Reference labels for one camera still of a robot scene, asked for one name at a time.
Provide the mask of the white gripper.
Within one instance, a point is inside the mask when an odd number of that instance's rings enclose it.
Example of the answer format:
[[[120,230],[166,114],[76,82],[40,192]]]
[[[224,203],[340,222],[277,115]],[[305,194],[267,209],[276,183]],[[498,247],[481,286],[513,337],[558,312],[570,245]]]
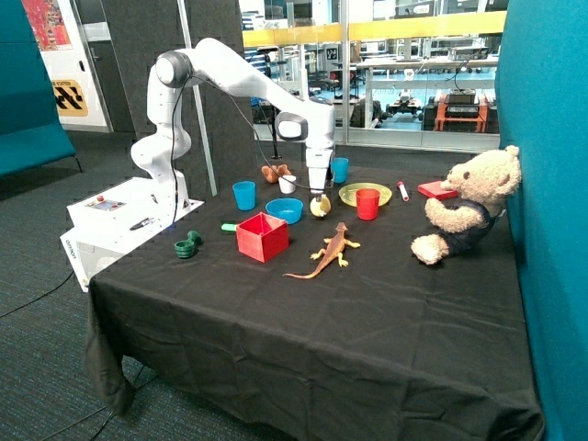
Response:
[[[320,202],[320,194],[322,193],[322,200],[328,200],[328,194],[324,192],[327,188],[333,185],[333,173],[331,171],[331,162],[334,158],[334,150],[332,148],[306,149],[306,165],[309,175],[309,188],[313,194],[313,201]]]

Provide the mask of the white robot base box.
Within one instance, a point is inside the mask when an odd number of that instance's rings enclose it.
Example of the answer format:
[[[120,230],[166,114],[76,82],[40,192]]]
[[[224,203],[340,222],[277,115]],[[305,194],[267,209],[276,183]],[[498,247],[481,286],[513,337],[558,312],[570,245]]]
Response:
[[[62,247],[83,292],[90,279],[203,204],[182,189],[163,193],[151,178],[133,177],[67,207],[73,227]]]

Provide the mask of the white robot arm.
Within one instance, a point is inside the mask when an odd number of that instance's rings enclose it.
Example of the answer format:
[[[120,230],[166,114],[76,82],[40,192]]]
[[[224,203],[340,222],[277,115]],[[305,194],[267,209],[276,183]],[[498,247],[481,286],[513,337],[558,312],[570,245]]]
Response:
[[[191,148],[182,127],[181,94],[206,81],[230,96],[263,98],[276,107],[278,136],[306,144],[310,192],[325,191],[334,158],[334,108],[293,96],[225,44],[205,38],[193,49],[161,54],[149,74],[147,118],[155,133],[132,146],[131,158],[150,175],[158,204],[187,198],[185,179],[172,167],[172,161]]]

